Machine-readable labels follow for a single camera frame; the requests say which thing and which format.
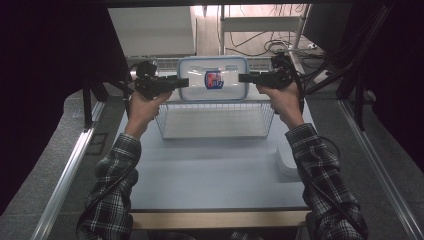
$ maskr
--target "haptic device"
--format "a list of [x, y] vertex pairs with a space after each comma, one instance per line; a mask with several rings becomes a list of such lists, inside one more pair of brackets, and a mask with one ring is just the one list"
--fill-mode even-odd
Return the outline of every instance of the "haptic device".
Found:
[[299, 76], [294, 68], [291, 58], [284, 53], [271, 57], [272, 70], [269, 72], [250, 72], [250, 74], [239, 74], [239, 82], [259, 84], [274, 89], [284, 89], [295, 82], [299, 90], [299, 107], [303, 113], [304, 89], [300, 83]]
[[148, 100], [152, 100], [161, 93], [171, 92], [189, 85], [188, 78], [179, 79], [176, 75], [156, 76], [157, 66], [148, 61], [138, 63], [136, 66], [135, 90]]

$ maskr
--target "label on container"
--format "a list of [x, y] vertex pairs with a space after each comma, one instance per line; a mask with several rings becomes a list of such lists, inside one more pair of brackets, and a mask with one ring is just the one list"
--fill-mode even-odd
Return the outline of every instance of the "label on container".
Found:
[[222, 89], [224, 79], [221, 71], [206, 71], [205, 74], [206, 89]]

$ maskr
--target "wooden edge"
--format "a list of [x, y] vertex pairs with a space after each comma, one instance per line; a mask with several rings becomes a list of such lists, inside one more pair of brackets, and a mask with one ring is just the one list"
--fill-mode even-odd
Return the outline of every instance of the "wooden edge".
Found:
[[207, 229], [305, 226], [310, 211], [131, 213], [133, 229]]

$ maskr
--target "hand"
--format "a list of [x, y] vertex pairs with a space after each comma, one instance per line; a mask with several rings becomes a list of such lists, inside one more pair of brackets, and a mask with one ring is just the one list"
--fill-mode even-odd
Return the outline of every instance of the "hand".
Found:
[[271, 99], [271, 107], [280, 114], [280, 119], [291, 130], [304, 124], [299, 108], [299, 91], [296, 83], [290, 84], [285, 89], [272, 89], [256, 84], [259, 93], [266, 94]]
[[162, 93], [153, 100], [147, 100], [139, 92], [131, 95], [130, 117], [125, 133], [135, 138], [140, 138], [146, 131], [147, 125], [159, 114], [159, 105], [168, 100], [172, 92]]

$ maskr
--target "white wall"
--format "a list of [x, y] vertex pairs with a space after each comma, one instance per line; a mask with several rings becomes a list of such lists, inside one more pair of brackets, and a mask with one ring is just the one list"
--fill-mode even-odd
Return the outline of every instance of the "white wall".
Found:
[[190, 7], [113, 8], [109, 14], [126, 56], [195, 53]]

